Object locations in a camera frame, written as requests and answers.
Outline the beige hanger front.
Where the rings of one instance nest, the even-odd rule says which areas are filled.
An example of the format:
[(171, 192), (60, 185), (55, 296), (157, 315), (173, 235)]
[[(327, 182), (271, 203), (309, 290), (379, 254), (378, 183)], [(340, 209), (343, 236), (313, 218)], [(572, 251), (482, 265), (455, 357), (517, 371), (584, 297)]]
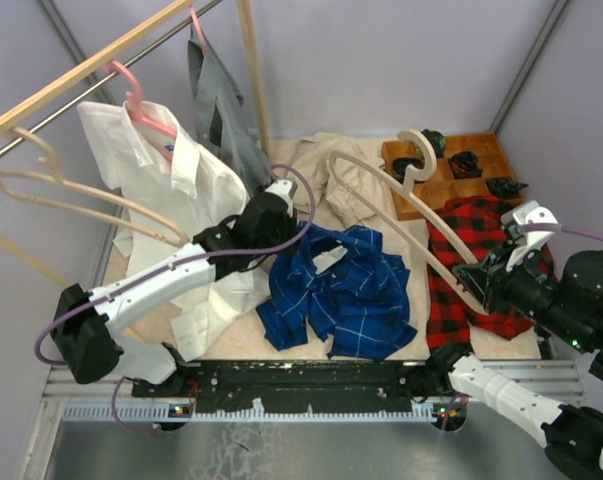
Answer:
[(424, 201), (420, 200), (413, 193), (413, 187), (417, 180), (429, 180), (436, 172), (436, 156), (429, 141), (416, 129), (407, 129), (401, 131), (398, 134), (398, 140), (401, 142), (413, 142), (421, 149), (424, 155), (423, 168), (417, 169), (413, 166), (409, 166), (406, 171), (405, 180), (402, 184), (393, 179), (390, 174), (381, 171), (379, 168), (374, 168), (365, 161), (339, 150), (333, 150), (328, 157), (328, 168), (331, 176), (339, 185), (341, 185), (351, 195), (353, 195), (366, 207), (372, 210), (377, 216), (379, 216), (411, 247), (417, 249), (422, 254), (425, 261), (432, 267), (432, 269), (445, 280), (445, 282), (456, 292), (456, 294), (468, 307), (480, 315), (486, 315), (487, 312), (484, 310), (483, 306), (467, 290), (464, 289), (462, 284), (457, 280), (453, 273), (435, 255), (433, 255), (426, 246), (420, 243), (412, 234), (403, 231), (396, 220), (386, 215), (371, 200), (348, 184), (336, 173), (335, 168), (338, 160), (349, 162), (368, 171), (381, 183), (385, 184), (392, 192), (406, 200), (408, 204), (414, 207), (426, 220), (434, 225), (466, 263), (476, 263), (477, 258), (461, 240), (461, 238), (445, 223), (442, 218), (438, 216), (434, 210), (432, 210)]

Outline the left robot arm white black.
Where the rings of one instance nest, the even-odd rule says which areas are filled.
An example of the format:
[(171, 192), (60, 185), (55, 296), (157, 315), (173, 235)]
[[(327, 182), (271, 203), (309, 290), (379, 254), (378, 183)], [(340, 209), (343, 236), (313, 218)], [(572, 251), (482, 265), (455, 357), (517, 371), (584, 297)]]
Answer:
[(91, 291), (74, 284), (60, 294), (51, 339), (74, 380), (95, 383), (109, 374), (182, 394), (189, 373), (169, 347), (129, 338), (126, 329), (173, 298), (243, 272), (260, 257), (292, 246), (296, 213), (287, 193), (264, 191), (242, 213), (208, 227), (158, 265)]

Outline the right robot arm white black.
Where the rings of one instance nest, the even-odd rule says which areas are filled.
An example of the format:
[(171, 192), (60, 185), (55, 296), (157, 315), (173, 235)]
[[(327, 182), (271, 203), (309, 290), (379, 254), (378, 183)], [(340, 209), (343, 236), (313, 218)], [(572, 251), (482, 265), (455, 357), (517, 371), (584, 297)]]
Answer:
[[(561, 278), (542, 270), (533, 250), (509, 268), (507, 249), (482, 262), (460, 265), (454, 275), (486, 311), (511, 307), (580, 353), (595, 353), (590, 373), (603, 384), (603, 250), (572, 255)], [(603, 479), (603, 413), (544, 397), (488, 368), (460, 345), (448, 343), (427, 360), (429, 387), (482, 402), (516, 424), (571, 479)]]

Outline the blue plaid shirt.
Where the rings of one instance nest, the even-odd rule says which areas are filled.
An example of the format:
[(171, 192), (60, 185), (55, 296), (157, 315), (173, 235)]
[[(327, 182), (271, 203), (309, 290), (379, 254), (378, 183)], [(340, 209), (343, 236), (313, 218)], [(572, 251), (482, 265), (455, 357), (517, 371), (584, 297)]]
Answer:
[(307, 343), (312, 330), (331, 341), (329, 357), (381, 361), (416, 337), (409, 277), (402, 257), (384, 252), (382, 233), (310, 225), (295, 254), (276, 258), (270, 298), (256, 312), (277, 350)]

